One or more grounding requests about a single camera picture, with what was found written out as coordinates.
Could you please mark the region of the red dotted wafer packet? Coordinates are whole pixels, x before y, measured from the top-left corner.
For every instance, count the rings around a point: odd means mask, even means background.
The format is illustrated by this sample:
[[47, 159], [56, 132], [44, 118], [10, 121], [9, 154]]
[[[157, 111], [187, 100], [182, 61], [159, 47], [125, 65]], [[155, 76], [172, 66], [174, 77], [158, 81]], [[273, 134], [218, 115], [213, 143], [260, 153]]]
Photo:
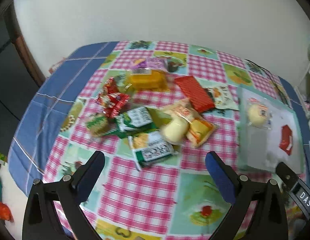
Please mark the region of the red dotted wafer packet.
[[193, 76], [176, 77], [175, 84], [180, 87], [198, 113], [215, 108], [213, 100]]

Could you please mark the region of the pink checkered picture tablecloth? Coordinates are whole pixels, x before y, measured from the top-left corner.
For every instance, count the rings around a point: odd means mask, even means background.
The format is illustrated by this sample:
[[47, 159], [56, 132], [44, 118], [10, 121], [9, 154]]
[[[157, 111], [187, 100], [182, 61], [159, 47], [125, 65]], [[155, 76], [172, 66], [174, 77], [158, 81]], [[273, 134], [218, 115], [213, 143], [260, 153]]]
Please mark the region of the pink checkered picture tablecloth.
[[211, 152], [244, 178], [297, 206], [284, 193], [286, 164], [306, 179], [302, 131], [284, 81], [250, 60], [166, 41], [116, 44], [77, 96], [50, 153], [43, 181], [71, 185], [88, 161], [97, 172], [75, 213], [69, 197], [52, 209], [78, 239], [211, 239], [248, 234], [259, 201], [234, 213], [230, 186], [208, 171]]

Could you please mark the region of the round cookie green-edged wrapper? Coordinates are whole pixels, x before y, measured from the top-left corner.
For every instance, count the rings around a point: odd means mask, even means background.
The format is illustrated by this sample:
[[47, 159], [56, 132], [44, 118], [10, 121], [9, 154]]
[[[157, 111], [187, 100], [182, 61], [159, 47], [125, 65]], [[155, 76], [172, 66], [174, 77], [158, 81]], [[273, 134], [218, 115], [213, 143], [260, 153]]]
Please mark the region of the round cookie green-edged wrapper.
[[112, 132], [115, 124], [104, 113], [94, 113], [85, 118], [84, 124], [91, 137], [97, 138]]

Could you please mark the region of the brown wooden door frame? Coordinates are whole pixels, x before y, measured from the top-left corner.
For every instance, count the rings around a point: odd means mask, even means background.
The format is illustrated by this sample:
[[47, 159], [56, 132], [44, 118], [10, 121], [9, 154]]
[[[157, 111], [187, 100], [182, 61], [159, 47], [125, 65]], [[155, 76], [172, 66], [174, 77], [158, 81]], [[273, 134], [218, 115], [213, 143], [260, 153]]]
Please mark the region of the brown wooden door frame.
[[14, 2], [12, 2], [4, 13], [4, 22], [12, 44], [14, 45], [24, 67], [28, 74], [34, 80], [38, 87], [41, 87], [45, 81], [45, 76], [37, 65], [33, 55], [31, 54], [22, 31], [20, 29]]

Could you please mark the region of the pale green illustrated snack packet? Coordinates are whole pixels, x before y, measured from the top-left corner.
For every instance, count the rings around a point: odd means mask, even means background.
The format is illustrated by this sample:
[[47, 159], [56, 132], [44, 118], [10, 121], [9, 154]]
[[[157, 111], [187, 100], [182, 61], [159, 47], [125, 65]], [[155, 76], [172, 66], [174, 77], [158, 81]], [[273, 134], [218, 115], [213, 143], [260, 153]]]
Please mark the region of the pale green illustrated snack packet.
[[205, 89], [212, 98], [216, 109], [231, 109], [238, 111], [239, 107], [233, 100], [233, 97], [227, 86], [210, 86]]

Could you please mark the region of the red cartoon snack packet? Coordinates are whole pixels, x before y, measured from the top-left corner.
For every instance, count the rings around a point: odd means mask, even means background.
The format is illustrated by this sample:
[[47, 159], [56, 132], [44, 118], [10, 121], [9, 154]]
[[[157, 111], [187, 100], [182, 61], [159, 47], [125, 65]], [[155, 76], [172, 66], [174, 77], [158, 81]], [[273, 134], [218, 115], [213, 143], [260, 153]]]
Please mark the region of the red cartoon snack packet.
[[129, 100], [130, 96], [119, 91], [115, 78], [111, 76], [102, 86], [94, 102], [102, 107], [103, 114], [107, 118], [113, 119], [119, 115]]

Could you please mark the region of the purple pink snack packet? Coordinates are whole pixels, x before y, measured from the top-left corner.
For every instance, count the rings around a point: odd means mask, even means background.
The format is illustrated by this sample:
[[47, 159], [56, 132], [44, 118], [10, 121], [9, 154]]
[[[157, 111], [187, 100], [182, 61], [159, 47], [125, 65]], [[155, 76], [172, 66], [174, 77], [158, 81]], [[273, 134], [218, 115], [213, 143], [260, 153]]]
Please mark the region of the purple pink snack packet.
[[131, 62], [130, 68], [145, 68], [153, 70], [167, 71], [168, 63], [165, 59], [159, 57], [147, 57], [135, 59]]

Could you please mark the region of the white tray with teal rim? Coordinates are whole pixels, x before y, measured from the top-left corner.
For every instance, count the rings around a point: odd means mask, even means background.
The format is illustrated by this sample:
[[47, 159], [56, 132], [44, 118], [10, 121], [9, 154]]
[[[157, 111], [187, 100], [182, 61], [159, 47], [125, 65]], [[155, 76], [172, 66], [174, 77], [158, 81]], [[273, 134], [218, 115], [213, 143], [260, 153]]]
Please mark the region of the white tray with teal rim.
[[[276, 166], [282, 161], [295, 173], [304, 173], [303, 140], [296, 113], [282, 102], [246, 85], [237, 87], [237, 96], [240, 111], [237, 167], [241, 170], [275, 173]], [[248, 98], [256, 98], [269, 107], [271, 129], [248, 126], [246, 114]], [[293, 134], [293, 147], [290, 156], [279, 148], [284, 125], [288, 125]]]

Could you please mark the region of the blue plaid cloth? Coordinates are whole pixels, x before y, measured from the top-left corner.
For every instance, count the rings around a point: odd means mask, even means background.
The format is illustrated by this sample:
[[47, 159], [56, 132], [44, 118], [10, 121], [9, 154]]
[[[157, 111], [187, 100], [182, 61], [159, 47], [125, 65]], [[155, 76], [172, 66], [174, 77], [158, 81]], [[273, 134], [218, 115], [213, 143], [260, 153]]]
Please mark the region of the blue plaid cloth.
[[103, 42], [79, 47], [46, 79], [30, 101], [8, 153], [9, 172], [26, 196], [33, 180], [43, 177], [59, 129], [75, 99], [116, 44]]

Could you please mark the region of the green white biscuit packet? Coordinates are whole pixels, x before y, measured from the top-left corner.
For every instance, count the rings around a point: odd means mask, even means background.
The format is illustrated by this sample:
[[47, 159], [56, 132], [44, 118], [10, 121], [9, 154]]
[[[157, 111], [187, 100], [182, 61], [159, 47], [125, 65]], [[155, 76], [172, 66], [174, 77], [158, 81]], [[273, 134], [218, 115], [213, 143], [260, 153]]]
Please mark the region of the green white biscuit packet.
[[156, 128], [152, 116], [146, 107], [137, 107], [116, 116], [116, 124], [120, 132], [139, 132]]

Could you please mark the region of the small red candy packet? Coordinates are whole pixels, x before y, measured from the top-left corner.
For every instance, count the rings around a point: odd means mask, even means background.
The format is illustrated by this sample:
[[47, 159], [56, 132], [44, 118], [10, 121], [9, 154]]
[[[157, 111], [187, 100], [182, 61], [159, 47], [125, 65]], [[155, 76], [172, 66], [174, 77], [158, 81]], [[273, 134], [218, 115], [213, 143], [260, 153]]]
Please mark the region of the small red candy packet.
[[293, 147], [293, 134], [288, 125], [282, 127], [282, 136], [279, 144], [279, 148], [282, 149], [288, 156], [292, 154]]

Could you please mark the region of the round cream bun in wrapper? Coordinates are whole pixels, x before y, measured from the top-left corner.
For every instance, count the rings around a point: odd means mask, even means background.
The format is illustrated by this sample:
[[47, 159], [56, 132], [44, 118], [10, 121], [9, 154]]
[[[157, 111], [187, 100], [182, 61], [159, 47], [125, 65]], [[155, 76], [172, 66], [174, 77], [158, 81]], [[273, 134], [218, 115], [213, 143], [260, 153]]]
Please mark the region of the round cream bun in wrapper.
[[160, 133], [163, 138], [170, 144], [181, 144], [189, 129], [189, 123], [179, 116], [174, 116], [173, 119], [165, 125]]

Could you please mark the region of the yellow cake clear wrapper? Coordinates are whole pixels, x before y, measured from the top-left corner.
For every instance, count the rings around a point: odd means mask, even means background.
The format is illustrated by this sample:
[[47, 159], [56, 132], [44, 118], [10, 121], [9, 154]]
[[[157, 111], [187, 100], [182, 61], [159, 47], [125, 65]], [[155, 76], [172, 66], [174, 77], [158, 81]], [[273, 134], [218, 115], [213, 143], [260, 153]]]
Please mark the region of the yellow cake clear wrapper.
[[127, 75], [127, 84], [135, 90], [167, 90], [166, 74], [162, 70], [154, 69], [134, 69]]

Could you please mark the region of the cream bun in tray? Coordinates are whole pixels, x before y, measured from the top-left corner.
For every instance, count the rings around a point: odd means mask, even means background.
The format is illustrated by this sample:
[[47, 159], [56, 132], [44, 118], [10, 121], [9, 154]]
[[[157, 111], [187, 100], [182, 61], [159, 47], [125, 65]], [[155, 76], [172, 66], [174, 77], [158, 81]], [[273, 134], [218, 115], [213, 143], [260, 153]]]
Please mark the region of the cream bun in tray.
[[271, 129], [271, 111], [264, 102], [248, 98], [246, 114], [248, 126]]

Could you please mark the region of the beige orange cake roll packet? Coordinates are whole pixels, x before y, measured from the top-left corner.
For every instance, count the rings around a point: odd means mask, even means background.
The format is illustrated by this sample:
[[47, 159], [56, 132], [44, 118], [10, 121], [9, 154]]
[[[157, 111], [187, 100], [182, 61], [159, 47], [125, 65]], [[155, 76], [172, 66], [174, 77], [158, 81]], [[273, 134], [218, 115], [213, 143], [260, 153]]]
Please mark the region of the beige orange cake roll packet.
[[208, 137], [215, 131], [216, 126], [205, 120], [195, 109], [192, 108], [190, 100], [184, 98], [160, 109], [173, 119], [174, 116], [184, 118], [189, 123], [189, 129], [184, 139], [191, 142], [192, 147], [199, 147], [207, 141]]

